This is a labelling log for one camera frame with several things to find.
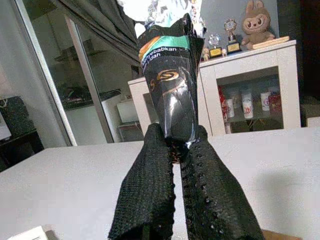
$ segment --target sliding glass door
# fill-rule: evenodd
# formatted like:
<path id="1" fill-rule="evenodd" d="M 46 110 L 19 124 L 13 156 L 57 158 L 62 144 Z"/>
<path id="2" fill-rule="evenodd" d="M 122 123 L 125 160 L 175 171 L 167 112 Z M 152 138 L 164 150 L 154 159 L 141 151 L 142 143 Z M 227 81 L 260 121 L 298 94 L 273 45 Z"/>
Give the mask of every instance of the sliding glass door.
<path id="1" fill-rule="evenodd" d="M 143 139 L 131 66 L 50 0 L 15 0 L 72 145 Z"/>

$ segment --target curtain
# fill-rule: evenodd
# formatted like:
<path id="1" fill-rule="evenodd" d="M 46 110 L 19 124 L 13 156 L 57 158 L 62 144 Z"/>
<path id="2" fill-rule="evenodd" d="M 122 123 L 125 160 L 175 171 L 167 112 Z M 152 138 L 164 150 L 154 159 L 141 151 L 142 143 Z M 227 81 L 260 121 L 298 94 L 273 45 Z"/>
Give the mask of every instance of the curtain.
<path id="1" fill-rule="evenodd" d="M 103 39 L 110 50 L 139 67 L 134 21 L 125 15 L 117 0 L 51 0 L 74 22 Z"/>

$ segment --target black snack bag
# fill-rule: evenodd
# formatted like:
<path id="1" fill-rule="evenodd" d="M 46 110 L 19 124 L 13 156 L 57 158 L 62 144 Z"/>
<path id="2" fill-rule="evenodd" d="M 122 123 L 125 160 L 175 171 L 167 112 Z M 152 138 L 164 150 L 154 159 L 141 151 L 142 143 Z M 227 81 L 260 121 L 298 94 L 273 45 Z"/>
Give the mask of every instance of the black snack bag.
<path id="1" fill-rule="evenodd" d="M 164 137 L 197 138 L 197 75 L 204 39 L 189 14 L 171 27 L 153 25 L 138 38 L 139 58 Z"/>

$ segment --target wooden board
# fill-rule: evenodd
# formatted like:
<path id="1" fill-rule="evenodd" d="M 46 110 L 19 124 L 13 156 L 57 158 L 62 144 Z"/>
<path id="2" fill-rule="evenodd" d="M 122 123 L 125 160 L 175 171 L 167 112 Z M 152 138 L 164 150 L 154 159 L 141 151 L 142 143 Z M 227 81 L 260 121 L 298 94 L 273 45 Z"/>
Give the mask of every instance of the wooden board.
<path id="1" fill-rule="evenodd" d="M 265 240 L 302 240 L 296 236 L 288 236 L 274 231 L 262 230 Z"/>
<path id="2" fill-rule="evenodd" d="M 269 41 L 264 41 L 264 42 L 261 42 L 261 43 L 258 43 L 258 44 L 254 44 L 252 46 L 253 49 L 262 49 L 262 48 L 265 48 L 265 47 L 270 47 L 270 46 L 273 46 L 273 45 L 276 45 L 276 44 L 283 44 L 285 42 L 288 42 L 290 40 L 290 37 L 289 36 L 284 36 L 284 37 L 280 37 L 280 38 L 276 38 L 274 40 L 269 40 Z"/>

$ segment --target trophy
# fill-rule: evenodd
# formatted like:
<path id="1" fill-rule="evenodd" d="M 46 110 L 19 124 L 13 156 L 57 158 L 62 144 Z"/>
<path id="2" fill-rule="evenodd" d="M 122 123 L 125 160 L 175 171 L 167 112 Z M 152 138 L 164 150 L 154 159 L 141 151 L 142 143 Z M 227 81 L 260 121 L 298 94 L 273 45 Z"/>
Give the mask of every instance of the trophy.
<path id="1" fill-rule="evenodd" d="M 222 48 L 221 47 L 217 47 L 220 43 L 221 37 L 219 34 L 211 34 L 209 36 L 209 45 L 212 46 L 212 48 L 209 51 L 210 54 L 210 58 L 215 58 L 215 57 L 219 57 L 222 55 Z"/>
<path id="2" fill-rule="evenodd" d="M 241 51 L 240 43 L 237 41 L 234 31 L 236 30 L 237 23 L 234 19 L 228 19 L 224 23 L 224 30 L 228 33 L 228 54 Z"/>

